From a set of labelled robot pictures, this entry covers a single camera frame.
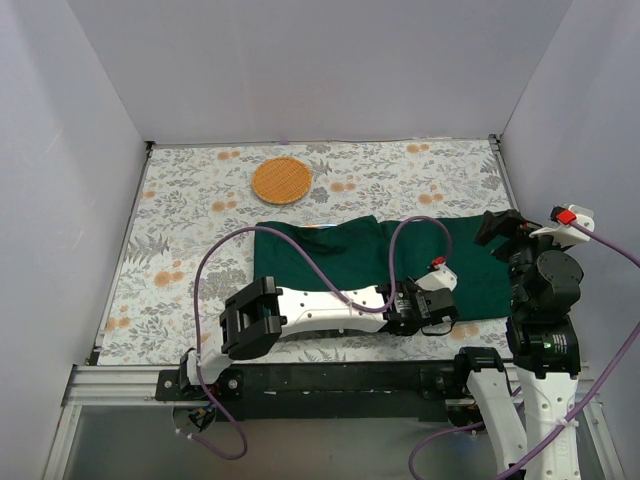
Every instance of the green towel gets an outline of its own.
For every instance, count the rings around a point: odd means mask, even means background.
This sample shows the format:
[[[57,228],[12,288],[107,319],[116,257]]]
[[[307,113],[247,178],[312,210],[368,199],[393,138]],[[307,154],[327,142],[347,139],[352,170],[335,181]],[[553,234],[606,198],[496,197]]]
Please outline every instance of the green towel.
[[[454,290],[461,320],[509,315],[511,290],[507,266],[491,256],[499,239],[486,247],[473,243],[482,216],[439,219],[451,233],[453,254],[447,265],[458,275]],[[258,225],[294,239],[340,290],[389,283],[389,242],[400,222],[378,223],[373,216],[326,229],[295,227],[281,222]],[[395,250],[396,280],[418,279],[431,261],[445,254],[442,231],[428,222],[413,222],[400,233]],[[296,290],[327,291],[307,262],[285,241],[264,232],[255,235],[254,279],[273,276],[276,284]]]

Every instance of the table surface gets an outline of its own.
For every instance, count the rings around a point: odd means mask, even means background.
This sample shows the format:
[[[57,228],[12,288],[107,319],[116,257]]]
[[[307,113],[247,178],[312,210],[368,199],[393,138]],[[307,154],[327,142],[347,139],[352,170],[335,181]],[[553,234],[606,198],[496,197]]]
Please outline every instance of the table surface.
[[[309,193],[291,205],[269,205],[251,190],[258,165],[277,156],[298,158],[313,174]],[[197,265],[217,239],[240,227],[267,220],[337,224],[371,214],[379,221],[459,217],[507,208],[498,164],[482,140],[154,149],[101,332],[98,365],[177,364],[195,342]],[[203,338],[223,301],[252,276],[250,234],[228,242],[209,260],[200,287]],[[492,346],[511,356],[504,320],[493,319],[461,323],[446,337],[283,339],[252,363],[451,359],[466,345]]]

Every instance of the woven coaster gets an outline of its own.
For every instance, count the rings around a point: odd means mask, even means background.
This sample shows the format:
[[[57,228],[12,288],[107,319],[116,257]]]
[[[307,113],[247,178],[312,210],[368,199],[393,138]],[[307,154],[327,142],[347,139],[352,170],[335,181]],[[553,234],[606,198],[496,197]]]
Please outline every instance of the woven coaster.
[[[301,199],[311,187],[311,171],[293,157],[277,157],[260,165],[251,180],[265,202],[282,205]]]

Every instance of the metal frame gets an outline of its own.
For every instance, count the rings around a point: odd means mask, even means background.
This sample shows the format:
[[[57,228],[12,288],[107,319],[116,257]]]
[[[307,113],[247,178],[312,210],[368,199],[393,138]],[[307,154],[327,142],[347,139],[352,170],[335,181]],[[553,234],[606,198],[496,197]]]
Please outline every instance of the metal frame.
[[[165,406],[204,405],[206,401],[158,402],[155,400],[158,375],[168,366],[119,366],[119,367],[74,367],[65,392],[65,406]],[[269,369],[269,364],[260,364]],[[505,364],[509,382],[516,388],[520,385],[516,368]],[[582,364],[580,383],[576,397],[582,398],[593,385],[589,364]],[[447,400],[447,405],[466,405],[470,399]]]
[[[63,478],[81,413],[82,407],[80,405],[67,406],[62,409],[62,414],[58,421],[58,429],[49,453],[49,460],[42,477],[43,480],[59,480]]]
[[[493,152],[493,156],[496,158],[498,162],[498,171],[500,172],[500,177],[502,177],[502,183],[504,183],[505,189],[507,190],[507,197],[509,197],[509,203],[512,208],[516,210],[520,210],[518,208],[518,202],[516,201],[516,196],[513,194],[513,188],[511,188],[511,182],[509,181],[509,176],[507,175],[507,166],[504,163],[504,159],[502,158],[502,151],[500,150],[500,140],[497,135],[489,135],[489,145],[491,145],[491,151]]]
[[[602,413],[602,403],[591,401],[582,412],[596,447],[605,480],[624,480],[624,471]]]

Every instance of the white panel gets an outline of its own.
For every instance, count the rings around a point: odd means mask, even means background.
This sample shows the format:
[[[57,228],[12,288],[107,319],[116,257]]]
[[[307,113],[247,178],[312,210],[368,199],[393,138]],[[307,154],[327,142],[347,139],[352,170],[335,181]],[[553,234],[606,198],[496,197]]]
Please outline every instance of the white panel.
[[[517,199],[532,220],[555,204],[595,211],[596,231],[640,253],[640,4],[575,0],[504,135]],[[638,322],[640,272],[589,242],[573,320],[583,357],[601,371]],[[640,472],[636,345],[603,388],[604,413],[628,478]]]
[[[70,0],[145,139],[502,132],[570,0]]]
[[[39,478],[143,143],[64,0],[0,0],[0,477]]]

